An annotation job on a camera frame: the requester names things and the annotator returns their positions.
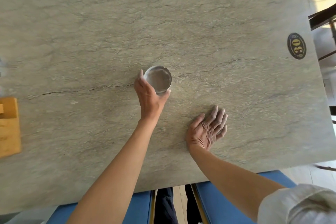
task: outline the hand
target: hand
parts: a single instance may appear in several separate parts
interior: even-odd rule
[[[205,114],[201,113],[194,122],[189,126],[187,137],[188,149],[190,146],[198,145],[209,150],[214,142],[222,138],[227,130],[225,125],[228,115],[224,109],[218,111],[218,106],[215,106],[210,114],[204,120]]]
[[[158,119],[169,98],[170,90],[167,90],[164,95],[158,96],[154,88],[145,80],[142,69],[134,82],[134,89],[140,102],[141,119]]]

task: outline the table top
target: table top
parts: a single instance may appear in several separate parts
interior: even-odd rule
[[[1,0],[3,96],[22,153],[0,159],[0,214],[78,201],[140,118],[138,71],[166,66],[171,95],[136,191],[205,181],[190,121],[229,114],[212,152],[254,172],[336,158],[306,0]],[[287,39],[298,33],[306,56]]]

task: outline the shirt sleeve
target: shirt sleeve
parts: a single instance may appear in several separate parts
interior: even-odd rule
[[[336,193],[311,184],[279,189],[263,199],[258,224],[336,223]]]

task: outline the blue chair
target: blue chair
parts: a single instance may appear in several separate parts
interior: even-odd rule
[[[155,190],[134,193],[123,224],[152,224],[154,222]],[[77,203],[60,205],[46,224],[65,224]]]
[[[279,170],[263,172],[259,175],[288,188],[296,186]],[[196,183],[191,187],[204,224],[254,224],[250,218],[231,204],[211,182]]]

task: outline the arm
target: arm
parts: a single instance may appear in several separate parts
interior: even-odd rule
[[[261,201],[284,187],[256,173],[222,161],[210,153],[208,150],[212,144],[226,133],[225,123],[228,115],[224,109],[218,111],[216,106],[208,118],[204,120],[204,117],[204,114],[199,115],[188,129],[186,141],[189,152],[216,188],[256,222]]]
[[[141,119],[124,147],[89,188],[67,224],[122,223],[155,128],[170,90],[159,97],[141,70],[134,83]]]

